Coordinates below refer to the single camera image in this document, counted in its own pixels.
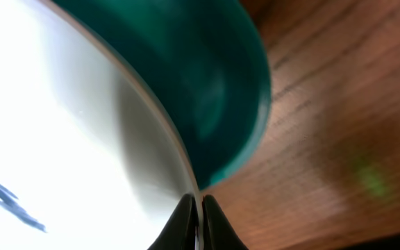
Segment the teal dish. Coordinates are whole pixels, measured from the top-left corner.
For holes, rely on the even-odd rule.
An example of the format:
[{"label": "teal dish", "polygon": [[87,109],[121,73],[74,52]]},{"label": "teal dish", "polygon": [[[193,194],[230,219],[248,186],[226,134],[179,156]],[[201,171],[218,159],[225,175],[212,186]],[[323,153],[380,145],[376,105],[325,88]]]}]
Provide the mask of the teal dish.
[{"label": "teal dish", "polygon": [[263,135],[270,77],[236,0],[55,0],[122,56],[180,133],[201,189],[237,171]]}]

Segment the table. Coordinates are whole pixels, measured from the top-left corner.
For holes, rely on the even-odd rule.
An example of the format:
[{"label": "table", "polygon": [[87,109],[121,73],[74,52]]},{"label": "table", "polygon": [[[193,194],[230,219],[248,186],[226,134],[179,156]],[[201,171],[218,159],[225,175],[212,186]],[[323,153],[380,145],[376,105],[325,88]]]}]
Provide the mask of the table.
[{"label": "table", "polygon": [[210,188],[256,249],[400,233],[400,0],[242,0],[272,111],[252,159]]}]

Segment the green plate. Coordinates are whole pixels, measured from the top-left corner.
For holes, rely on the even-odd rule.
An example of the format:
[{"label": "green plate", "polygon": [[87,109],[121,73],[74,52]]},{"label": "green plate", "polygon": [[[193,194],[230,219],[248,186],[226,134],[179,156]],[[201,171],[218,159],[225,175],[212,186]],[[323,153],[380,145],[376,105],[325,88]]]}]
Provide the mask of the green plate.
[{"label": "green plate", "polygon": [[235,0],[55,0],[127,60],[176,126],[201,189],[239,169],[269,113],[265,51]]}]

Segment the wood grain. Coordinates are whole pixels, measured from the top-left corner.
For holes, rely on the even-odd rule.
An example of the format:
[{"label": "wood grain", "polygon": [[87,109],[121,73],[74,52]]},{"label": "wood grain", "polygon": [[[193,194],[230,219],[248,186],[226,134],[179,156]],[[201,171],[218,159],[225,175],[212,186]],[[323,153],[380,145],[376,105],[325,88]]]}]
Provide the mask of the wood grain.
[{"label": "wood grain", "polygon": [[272,73],[253,158],[210,188],[250,249],[400,233],[400,0],[248,0]]}]

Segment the teal bowl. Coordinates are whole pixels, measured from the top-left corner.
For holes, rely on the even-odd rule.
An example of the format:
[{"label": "teal bowl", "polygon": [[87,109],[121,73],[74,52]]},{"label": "teal bowl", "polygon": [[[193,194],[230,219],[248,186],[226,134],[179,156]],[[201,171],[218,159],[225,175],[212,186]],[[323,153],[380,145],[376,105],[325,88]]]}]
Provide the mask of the teal bowl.
[{"label": "teal bowl", "polygon": [[128,61],[180,133],[200,189],[252,155],[270,106],[257,30],[236,0],[55,0]]}]

